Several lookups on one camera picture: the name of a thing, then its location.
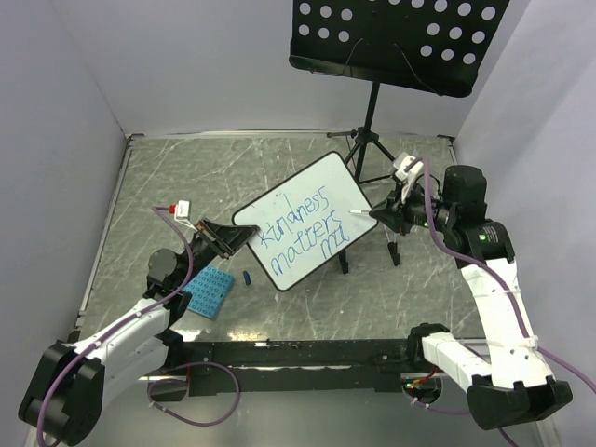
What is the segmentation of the blue marker cap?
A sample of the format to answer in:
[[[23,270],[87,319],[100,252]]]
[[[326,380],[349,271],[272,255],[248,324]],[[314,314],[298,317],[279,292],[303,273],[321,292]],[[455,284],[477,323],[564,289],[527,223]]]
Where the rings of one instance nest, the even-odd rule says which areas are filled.
[[[245,284],[247,286],[250,286],[251,283],[252,283],[250,273],[248,271],[246,271],[246,270],[244,270],[242,273],[243,273]]]

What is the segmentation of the white board with black frame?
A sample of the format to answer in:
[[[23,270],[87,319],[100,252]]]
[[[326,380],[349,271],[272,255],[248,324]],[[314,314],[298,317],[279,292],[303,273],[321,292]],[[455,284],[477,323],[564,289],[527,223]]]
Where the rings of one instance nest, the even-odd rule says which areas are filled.
[[[370,233],[377,221],[350,210],[372,207],[336,151],[319,157],[232,216],[260,231],[248,247],[276,290],[288,291]]]

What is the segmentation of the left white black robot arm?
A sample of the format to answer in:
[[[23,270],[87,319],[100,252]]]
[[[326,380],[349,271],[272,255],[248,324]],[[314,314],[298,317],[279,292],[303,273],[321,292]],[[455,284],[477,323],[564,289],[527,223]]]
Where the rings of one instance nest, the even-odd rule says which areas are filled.
[[[146,291],[125,315],[77,343],[47,348],[18,410],[19,419],[34,427],[37,444],[76,446],[139,378],[184,370],[184,341],[172,326],[190,303],[186,284],[215,258],[236,254],[258,231],[256,225],[201,220],[182,252],[153,252]]]

